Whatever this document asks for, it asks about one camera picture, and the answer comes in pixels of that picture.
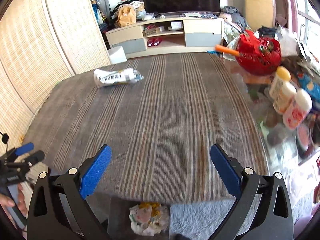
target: window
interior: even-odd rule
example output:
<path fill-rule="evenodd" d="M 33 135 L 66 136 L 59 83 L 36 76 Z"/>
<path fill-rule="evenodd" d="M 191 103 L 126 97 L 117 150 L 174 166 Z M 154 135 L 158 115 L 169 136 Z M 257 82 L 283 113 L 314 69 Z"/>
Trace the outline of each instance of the window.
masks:
<path fill-rule="evenodd" d="M 298 5 L 298 38 L 305 43 L 309 50 L 320 58 L 317 49 L 320 39 L 320 18 L 308 0 L 296 0 Z"/>

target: wicker room divider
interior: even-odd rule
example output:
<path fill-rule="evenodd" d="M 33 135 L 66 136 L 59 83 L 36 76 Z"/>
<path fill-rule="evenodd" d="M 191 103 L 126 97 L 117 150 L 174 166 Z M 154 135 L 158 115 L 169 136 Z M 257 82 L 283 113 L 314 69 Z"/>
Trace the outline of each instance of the wicker room divider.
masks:
<path fill-rule="evenodd" d="M 13 0 L 0 37 L 0 132 L 9 147 L 21 145 L 58 82 L 110 65 L 90 0 Z"/>
<path fill-rule="evenodd" d="M 90 0 L 46 0 L 48 12 L 76 74 L 110 65 Z"/>

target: blue gripper pad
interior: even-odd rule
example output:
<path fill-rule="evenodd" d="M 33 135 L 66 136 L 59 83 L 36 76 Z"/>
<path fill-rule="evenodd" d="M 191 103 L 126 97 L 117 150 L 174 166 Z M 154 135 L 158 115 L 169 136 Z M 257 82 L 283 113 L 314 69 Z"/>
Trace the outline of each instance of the blue gripper pad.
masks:
<path fill-rule="evenodd" d="M 217 145 L 212 145 L 210 149 L 210 158 L 216 167 L 223 184 L 226 186 L 230 195 L 236 199 L 241 197 L 241 179 L 229 163 L 227 155 L 220 151 Z"/>
<path fill-rule="evenodd" d="M 104 145 L 98 157 L 95 158 L 81 179 L 80 195 L 83 199 L 92 195 L 104 171 L 111 161 L 111 148 Z"/>
<path fill-rule="evenodd" d="M 25 153 L 27 153 L 27 152 L 32 151 L 32 150 L 33 150 L 33 147 L 34 147 L 34 146 L 33 146 L 33 143 L 27 143 L 27 144 L 22 145 L 21 147 L 17 148 L 14 153 L 15 153 L 17 156 L 20 156 L 20 155 L 23 155 L 23 154 L 25 154 Z"/>

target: gray drawer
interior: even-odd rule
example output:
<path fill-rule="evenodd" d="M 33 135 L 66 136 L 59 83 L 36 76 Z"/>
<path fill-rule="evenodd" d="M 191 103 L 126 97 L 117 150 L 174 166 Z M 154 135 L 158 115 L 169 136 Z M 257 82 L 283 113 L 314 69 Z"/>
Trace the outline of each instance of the gray drawer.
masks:
<path fill-rule="evenodd" d="M 221 43 L 221 34 L 186 33 L 186 47 L 214 47 Z"/>
<path fill-rule="evenodd" d="M 124 42 L 120 42 L 118 44 L 112 45 L 113 48 L 117 46 L 121 46 L 125 54 L 145 51 L 147 49 L 146 44 L 144 43 L 144 39 L 124 41 Z"/>

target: yellow bottle cap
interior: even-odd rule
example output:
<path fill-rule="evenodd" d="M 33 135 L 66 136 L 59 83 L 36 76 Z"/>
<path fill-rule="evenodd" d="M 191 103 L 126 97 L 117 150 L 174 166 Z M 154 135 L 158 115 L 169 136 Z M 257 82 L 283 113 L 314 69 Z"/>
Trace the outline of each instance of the yellow bottle cap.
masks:
<path fill-rule="evenodd" d="M 278 67 L 276 74 L 284 81 L 290 81 L 291 79 L 290 72 L 285 67 Z"/>

